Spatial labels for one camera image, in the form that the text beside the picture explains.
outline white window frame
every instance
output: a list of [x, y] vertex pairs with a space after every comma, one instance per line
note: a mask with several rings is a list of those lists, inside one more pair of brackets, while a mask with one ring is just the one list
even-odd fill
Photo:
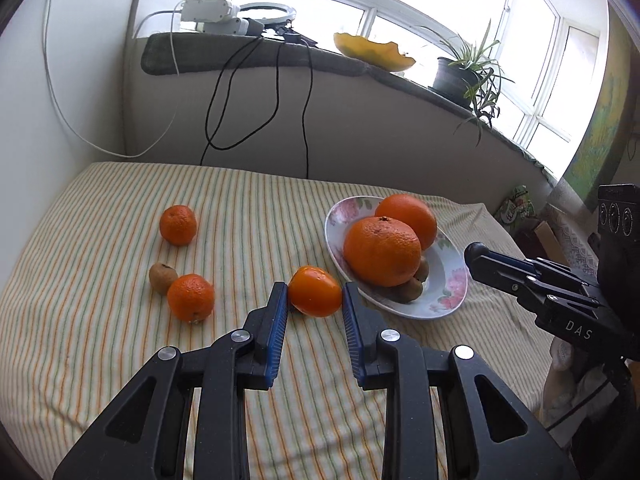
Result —
[[[388, 20], [400, 27], [410, 30], [417, 36], [422, 37], [424, 40], [436, 44], [439, 46], [440, 39], [436, 34], [433, 34], [426, 28], [418, 28], [415, 25], [425, 25], [430, 29], [437, 31], [439, 34], [452, 38], [452, 43], [456, 46], [460, 46], [460, 42], [457, 40], [457, 36], [452, 30], [443, 26], [441, 23], [436, 22], [433, 18], [429, 17], [420, 10], [417, 10], [399, 0], [334, 0], [340, 3], [347, 4], [357, 9], [363, 10], [362, 20], [358, 27], [358, 34], [364, 37], [368, 37], [373, 21], [375, 17], [379, 16]], [[515, 0], [506, 0], [504, 10], [500, 17], [500, 22], [496, 28], [495, 39], [500, 41], [500, 44], [495, 47], [491, 55], [496, 59], [500, 59], [503, 38], [505, 38], [507, 31], [510, 27], [510, 10], [513, 7]], [[562, 17], [553, 3], [550, 0], [544, 0], [549, 6], [554, 16], [556, 17], [554, 22], [554, 28], [550, 38], [550, 46], [546, 53], [545, 61], [543, 63], [540, 77], [536, 83], [536, 87], [532, 96], [524, 96], [518, 91], [516, 85], [505, 81], [502, 85], [502, 94], [511, 100], [523, 113], [524, 117], [520, 121], [520, 126], [514, 133], [513, 140], [523, 148], [527, 149], [536, 128], [539, 124], [547, 127], [550, 131], [560, 137], [567, 143], [571, 143], [571, 136], [562, 131], [561, 128], [549, 123], [542, 116], [546, 104], [551, 95], [556, 76], [560, 68], [562, 61], [562, 55], [564, 54], [564, 48], [566, 46], [569, 28], [574, 27], [578, 30], [583, 30], [589, 34], [592, 34], [598, 38], [598, 42], [602, 41], [601, 33], [599, 30], [593, 30], [591, 27], [583, 25], [581, 23], [575, 23], [571, 20]]]

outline camera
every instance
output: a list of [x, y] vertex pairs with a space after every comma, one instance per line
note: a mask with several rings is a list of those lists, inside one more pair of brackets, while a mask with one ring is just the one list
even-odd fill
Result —
[[598, 188], [598, 283], [623, 325], [640, 333], [640, 187]]

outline silver screw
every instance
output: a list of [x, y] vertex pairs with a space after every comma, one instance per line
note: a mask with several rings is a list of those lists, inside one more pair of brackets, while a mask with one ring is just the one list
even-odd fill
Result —
[[165, 346], [158, 350], [158, 358], [162, 361], [170, 361], [176, 356], [177, 352], [172, 346]]
[[387, 328], [380, 332], [380, 337], [385, 341], [398, 341], [400, 339], [400, 333], [398, 330], [394, 330], [392, 328]]
[[231, 341], [242, 343], [250, 337], [251, 335], [246, 330], [236, 330], [231, 334]]
[[460, 359], [471, 359], [474, 356], [473, 349], [467, 345], [456, 346], [454, 352]]

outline kiwi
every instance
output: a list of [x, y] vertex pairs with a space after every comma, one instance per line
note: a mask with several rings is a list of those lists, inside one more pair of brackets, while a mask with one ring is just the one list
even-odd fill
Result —
[[427, 277], [429, 276], [429, 264], [427, 263], [427, 258], [423, 255], [420, 258], [420, 267], [415, 271], [414, 278], [421, 283], [427, 281]]
[[171, 284], [178, 279], [178, 273], [175, 272], [173, 267], [168, 265], [157, 263], [153, 264], [149, 269], [149, 283], [151, 288], [166, 296], [167, 291]]
[[399, 303], [409, 303], [416, 300], [422, 294], [422, 283], [415, 278], [411, 278], [402, 285], [392, 286], [387, 289], [389, 297]]

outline window sill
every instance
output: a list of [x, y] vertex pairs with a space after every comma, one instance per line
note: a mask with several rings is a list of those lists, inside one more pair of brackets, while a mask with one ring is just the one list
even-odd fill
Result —
[[[174, 33], [175, 57], [178, 62], [180, 73], [210, 72], [220, 70], [229, 57], [243, 44], [249, 43], [254, 38], [248, 36], [214, 36], [212, 34], [194, 34], [190, 32]], [[280, 42], [265, 38], [263, 44], [242, 64], [243, 68], [257, 68], [264, 66], [275, 66], [276, 52]], [[318, 48], [311, 49], [311, 58], [314, 70], [320, 72], [331, 72], [337, 75], [356, 77], [369, 75], [380, 84], [404, 92], [423, 101], [436, 105], [447, 112], [459, 117], [460, 120], [469, 120], [475, 123], [470, 110], [458, 106], [442, 97], [436, 92], [409, 81], [403, 77], [386, 72], [378, 67], [365, 63], [357, 59], [336, 54], [329, 50]], [[142, 70], [153, 76], [175, 74], [174, 61], [169, 42], [169, 33], [162, 32], [151, 35], [146, 41], [142, 59], [140, 62]], [[280, 52], [280, 66], [303, 66], [308, 67], [308, 57], [306, 46], [298, 44], [284, 44]], [[508, 139], [500, 131], [494, 128], [485, 128], [501, 142], [508, 145], [512, 150], [520, 152], [525, 160], [539, 167], [546, 178], [553, 184], [553, 179], [548, 171], [540, 164], [535, 157], [524, 150], [521, 146]]]

